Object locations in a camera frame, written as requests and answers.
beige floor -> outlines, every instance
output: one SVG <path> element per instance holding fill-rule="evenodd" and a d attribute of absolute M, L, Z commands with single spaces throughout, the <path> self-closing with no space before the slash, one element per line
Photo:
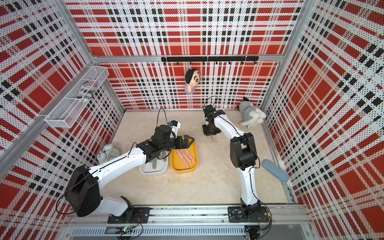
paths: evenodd
<path fill-rule="evenodd" d="M 271 159 L 261 126 L 249 131 L 240 125 L 238 111 L 226 111 L 228 118 L 244 132 L 251 132 L 261 160 Z M 150 138 L 155 130 L 157 112 L 127 111 L 112 141 L 120 154 L 129 151 L 133 142 Z M 202 132 L 205 124 L 203 111 L 167 111 L 168 121 L 181 123 L 178 135 L 188 134 L 195 138 L 199 165 L 194 172 L 177 174 L 168 163 L 164 175 L 152 177 L 140 173 L 136 167 L 117 177 L 102 189 L 103 195 L 127 197 L 133 204 L 232 204 L 239 203 L 241 196 L 240 175 L 229 157 L 229 140 L 224 134 L 206 137 Z M 160 113 L 159 124 L 164 124 Z M 256 191 L 264 203 L 286 203 L 282 185 L 263 167 L 256 169 Z"/>

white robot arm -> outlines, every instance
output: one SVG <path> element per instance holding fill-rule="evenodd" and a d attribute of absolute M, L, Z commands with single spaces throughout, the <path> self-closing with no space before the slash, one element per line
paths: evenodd
<path fill-rule="evenodd" d="M 77 216 L 96 211 L 131 219 L 133 205 L 128 199 L 123 196 L 121 199 L 102 197 L 100 190 L 121 174 L 159 157 L 162 151 L 189 148 L 194 139 L 188 135 L 184 135 L 184 139 L 177 136 L 179 128 L 180 123 L 176 121 L 160 125 L 149 140 L 137 144 L 129 152 L 88 169 L 85 166 L 76 168 L 64 196 Z"/>
<path fill-rule="evenodd" d="M 255 187 L 255 160 L 257 159 L 255 142 L 251 133 L 245 133 L 238 129 L 224 111 L 216 110 L 212 105 L 204 108 L 206 125 L 203 125 L 203 133 L 206 136 L 223 132 L 231 141 L 230 158 L 240 172 L 241 204 L 246 217 L 257 213 L 261 208 Z"/>

black motor housing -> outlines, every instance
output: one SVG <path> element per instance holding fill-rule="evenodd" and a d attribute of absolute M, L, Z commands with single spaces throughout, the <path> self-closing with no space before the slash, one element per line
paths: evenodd
<path fill-rule="evenodd" d="M 247 167 L 256 164 L 256 154 L 254 153 L 255 140 L 252 133 L 245 133 L 243 136 L 234 137 L 230 143 L 230 157 L 235 167 L 245 170 Z"/>
<path fill-rule="evenodd" d="M 92 213 L 101 202 L 97 179 L 85 166 L 73 171 L 65 192 L 65 199 L 79 217 Z"/>

yellow tray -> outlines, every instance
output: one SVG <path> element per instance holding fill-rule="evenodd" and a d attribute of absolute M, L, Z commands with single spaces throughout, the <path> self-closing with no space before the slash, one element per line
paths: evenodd
<path fill-rule="evenodd" d="M 170 162 L 172 169 L 177 173 L 187 173 L 187 172 L 193 172 L 196 170 L 197 165 L 199 164 L 199 159 L 197 158 L 197 151 L 196 151 L 196 144 L 192 143 L 192 145 L 188 148 L 188 152 L 192 155 L 192 157 L 195 159 L 195 162 L 189 162 L 189 168 L 185 168 L 185 165 L 183 163 L 183 160 L 179 157 L 177 152 L 175 150 L 172 150 L 170 153 Z"/>

gray and white plush toy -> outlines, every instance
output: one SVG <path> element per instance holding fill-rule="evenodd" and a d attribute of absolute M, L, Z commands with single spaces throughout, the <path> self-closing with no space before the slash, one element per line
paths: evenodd
<path fill-rule="evenodd" d="M 262 123 L 264 118 L 266 118 L 265 113 L 255 107 L 246 97 L 243 97 L 243 101 L 237 106 L 237 109 L 243 114 L 244 121 L 240 124 L 243 126 L 248 125 L 248 129 Z"/>

